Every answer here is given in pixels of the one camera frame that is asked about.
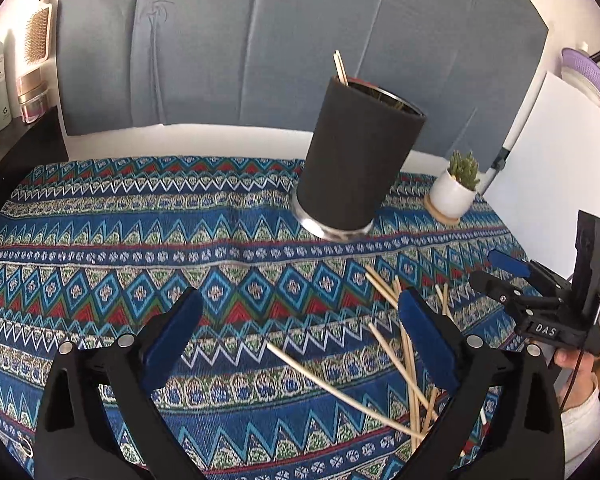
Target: wooden hair brush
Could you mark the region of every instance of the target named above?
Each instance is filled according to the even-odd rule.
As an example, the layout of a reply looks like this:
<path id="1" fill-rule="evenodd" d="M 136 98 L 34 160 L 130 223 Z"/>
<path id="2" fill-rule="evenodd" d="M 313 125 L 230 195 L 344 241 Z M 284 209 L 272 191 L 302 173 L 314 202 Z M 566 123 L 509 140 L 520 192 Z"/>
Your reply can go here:
<path id="1" fill-rule="evenodd" d="M 28 64 L 42 63 L 49 57 L 52 11 L 53 5 L 49 0 L 40 0 L 38 10 L 27 22 L 24 59 Z"/>

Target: screw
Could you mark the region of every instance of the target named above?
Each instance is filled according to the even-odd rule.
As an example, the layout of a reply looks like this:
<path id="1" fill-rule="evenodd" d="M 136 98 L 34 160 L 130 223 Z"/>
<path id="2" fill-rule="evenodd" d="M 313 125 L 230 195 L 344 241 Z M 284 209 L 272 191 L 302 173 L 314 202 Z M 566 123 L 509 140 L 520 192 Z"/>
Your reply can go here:
<path id="1" fill-rule="evenodd" d="M 540 347 L 538 345 L 534 345 L 533 343 L 526 347 L 526 352 L 533 357 L 538 357 L 542 353 L 540 351 Z"/>
<path id="2" fill-rule="evenodd" d="M 136 338 L 133 337 L 131 334 L 121 335 L 118 339 L 118 346 L 120 346 L 121 348 L 127 348 L 131 346 L 135 340 Z"/>
<path id="3" fill-rule="evenodd" d="M 470 336 L 467 336 L 466 343 L 471 348 L 480 348 L 482 346 L 482 338 L 480 338 L 480 336 L 471 334 Z"/>
<path id="4" fill-rule="evenodd" d="M 73 349 L 74 349 L 74 344 L 71 341 L 65 341 L 64 343 L 62 343 L 60 345 L 60 347 L 58 348 L 58 351 L 62 355 L 67 355 Z"/>

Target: white board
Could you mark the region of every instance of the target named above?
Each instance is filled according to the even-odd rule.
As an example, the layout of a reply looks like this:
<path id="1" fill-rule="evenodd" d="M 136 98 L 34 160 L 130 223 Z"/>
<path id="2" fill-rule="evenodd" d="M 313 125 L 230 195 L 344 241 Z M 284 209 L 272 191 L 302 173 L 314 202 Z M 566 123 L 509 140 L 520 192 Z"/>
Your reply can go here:
<path id="1" fill-rule="evenodd" d="M 578 210 L 600 217 L 600 109 L 548 73 L 484 197 L 531 259 L 570 276 Z"/>

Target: blue patterned fabric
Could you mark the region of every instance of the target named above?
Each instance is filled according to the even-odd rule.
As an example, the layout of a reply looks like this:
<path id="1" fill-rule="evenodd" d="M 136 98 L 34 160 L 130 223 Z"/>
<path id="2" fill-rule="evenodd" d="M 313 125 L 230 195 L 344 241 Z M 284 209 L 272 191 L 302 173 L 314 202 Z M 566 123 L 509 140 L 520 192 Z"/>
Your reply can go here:
<path id="1" fill-rule="evenodd" d="M 404 380 L 367 328 L 373 321 L 401 356 L 397 317 L 365 264 L 416 286 L 433 308 L 434 284 L 448 282 L 464 332 L 519 346 L 500 305 L 468 285 L 490 249 L 524 256 L 482 198 L 448 228 L 422 205 L 433 179 L 402 174 L 370 237 L 333 244 L 288 210 L 301 171 L 292 160 L 124 158 L 41 166 L 18 186 L 0 212 L 0 437 L 29 472 L 58 345 L 70 338 L 93 348 L 138 332 L 187 286 L 201 291 L 205 313 L 153 400 L 210 478 L 385 480 L 408 459 L 403 434 L 326 394 L 264 345 L 408 425 Z M 416 368 L 427 391 L 417 356 Z M 102 396 L 124 455 L 142 464 L 108 386 Z M 462 460 L 487 427 L 476 424 Z"/>

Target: purple basket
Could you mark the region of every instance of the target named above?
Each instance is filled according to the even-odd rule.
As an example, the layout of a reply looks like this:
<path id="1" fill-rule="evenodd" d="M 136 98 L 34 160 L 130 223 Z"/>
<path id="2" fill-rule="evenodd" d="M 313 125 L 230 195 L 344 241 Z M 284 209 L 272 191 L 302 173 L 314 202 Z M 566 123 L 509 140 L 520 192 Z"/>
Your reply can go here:
<path id="1" fill-rule="evenodd" d="M 573 49 L 562 50 L 562 65 L 586 77 L 600 92 L 600 67 L 589 56 Z"/>

